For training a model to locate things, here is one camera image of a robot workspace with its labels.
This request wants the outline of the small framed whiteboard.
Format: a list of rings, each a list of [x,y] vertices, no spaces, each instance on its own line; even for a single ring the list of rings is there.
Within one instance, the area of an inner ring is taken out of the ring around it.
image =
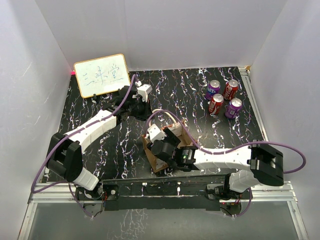
[[[76,62],[73,68],[84,99],[109,94],[131,84],[126,60],[121,53]]]

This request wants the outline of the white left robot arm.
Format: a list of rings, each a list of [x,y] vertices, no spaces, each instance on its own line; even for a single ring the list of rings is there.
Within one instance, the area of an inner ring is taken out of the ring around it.
[[[98,177],[83,165],[83,152],[104,133],[116,128],[128,117],[146,121],[152,114],[149,93],[152,86],[125,86],[119,90],[107,107],[93,118],[65,134],[52,136],[46,167],[68,183],[74,183],[84,189],[93,200],[103,195],[103,187]]]

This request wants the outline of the red Coca-Cola can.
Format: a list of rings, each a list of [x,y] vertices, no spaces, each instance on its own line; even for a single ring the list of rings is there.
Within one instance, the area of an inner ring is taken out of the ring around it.
[[[224,103],[224,97],[219,93],[214,94],[208,106],[209,114],[217,115],[220,112],[220,109],[223,106],[223,103]]]
[[[229,80],[225,85],[225,88],[222,94],[223,98],[228,101],[232,100],[235,97],[238,89],[239,89],[239,82],[234,79]]]

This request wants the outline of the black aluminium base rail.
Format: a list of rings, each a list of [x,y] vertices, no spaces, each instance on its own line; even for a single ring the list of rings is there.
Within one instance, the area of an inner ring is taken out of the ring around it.
[[[240,202],[217,200],[222,175],[107,180],[106,201],[83,198],[67,184],[33,194],[21,240],[306,240],[290,182],[257,185]]]

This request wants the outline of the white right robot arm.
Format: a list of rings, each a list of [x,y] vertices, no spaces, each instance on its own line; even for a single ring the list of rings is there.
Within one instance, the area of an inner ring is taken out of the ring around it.
[[[265,142],[236,150],[206,149],[194,145],[179,146],[180,139],[168,127],[160,129],[154,124],[147,129],[147,134],[150,140],[147,148],[172,169],[183,172],[236,169],[237,172],[225,176],[222,186],[209,191],[218,199],[236,198],[256,185],[280,187],[284,184],[283,154]]]

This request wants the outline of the purple Fanta can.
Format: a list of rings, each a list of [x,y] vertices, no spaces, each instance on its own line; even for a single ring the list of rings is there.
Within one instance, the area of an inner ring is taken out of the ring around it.
[[[221,84],[218,80],[211,80],[207,85],[207,91],[205,98],[210,101],[213,95],[218,94],[221,88]]]
[[[243,102],[239,98],[233,98],[229,101],[229,104],[226,107],[224,115],[228,119],[234,119],[240,112],[243,106]]]

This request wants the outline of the patterned canvas tote bag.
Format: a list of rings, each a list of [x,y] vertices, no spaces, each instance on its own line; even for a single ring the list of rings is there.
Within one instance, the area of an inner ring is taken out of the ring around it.
[[[172,124],[159,127],[151,124],[157,114],[165,113],[172,120]],[[190,135],[185,121],[179,120],[172,112],[155,109],[147,119],[145,132],[141,135],[143,150],[157,173],[165,168],[190,172],[194,169],[192,151],[197,148],[197,141]]]

